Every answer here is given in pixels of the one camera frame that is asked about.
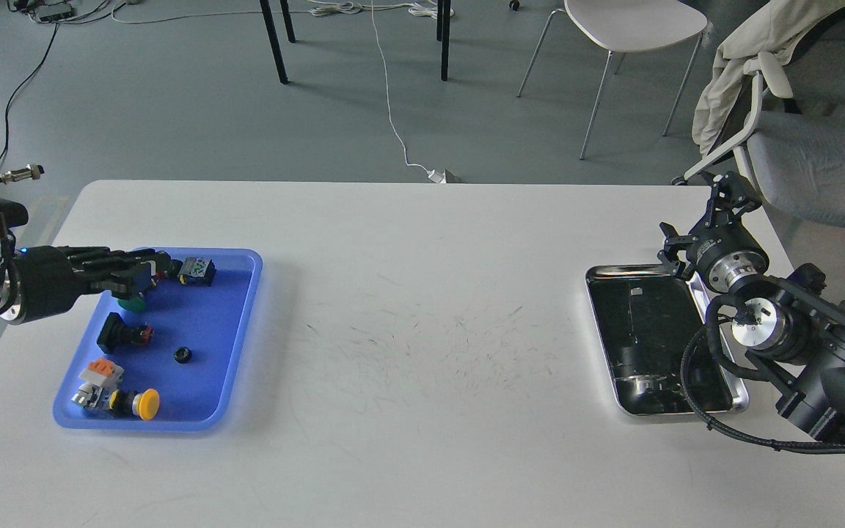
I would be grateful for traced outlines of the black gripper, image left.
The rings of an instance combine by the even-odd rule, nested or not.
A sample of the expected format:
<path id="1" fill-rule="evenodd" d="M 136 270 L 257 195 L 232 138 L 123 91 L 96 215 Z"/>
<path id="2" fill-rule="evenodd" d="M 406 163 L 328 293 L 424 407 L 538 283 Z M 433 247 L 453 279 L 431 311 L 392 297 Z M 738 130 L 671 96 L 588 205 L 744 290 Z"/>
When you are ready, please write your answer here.
<path id="1" fill-rule="evenodd" d="M 132 251 L 106 246 L 24 247 L 15 255 L 13 303 L 3 320 L 17 325 L 70 311 L 77 298 L 104 291 L 128 300 L 153 285 L 154 276 L 173 268 L 171 255 L 152 248 Z M 137 268 L 150 264 L 149 268 Z"/>

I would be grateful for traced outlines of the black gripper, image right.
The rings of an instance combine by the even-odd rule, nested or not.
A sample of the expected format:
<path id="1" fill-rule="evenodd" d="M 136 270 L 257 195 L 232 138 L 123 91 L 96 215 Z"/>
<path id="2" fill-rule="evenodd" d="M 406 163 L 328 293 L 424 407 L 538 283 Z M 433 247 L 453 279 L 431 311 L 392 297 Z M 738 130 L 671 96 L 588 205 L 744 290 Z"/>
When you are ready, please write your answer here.
<path id="1" fill-rule="evenodd" d="M 742 224 L 745 214 L 761 207 L 761 197 L 747 177 L 735 172 L 701 172 L 701 177 L 711 187 L 701 224 L 680 235 L 673 225 L 660 223 L 665 240 L 657 258 L 671 277 L 691 279 L 695 270 L 709 290 L 725 294 L 770 266 L 768 255 Z M 690 264 L 678 257 L 683 250 Z"/>

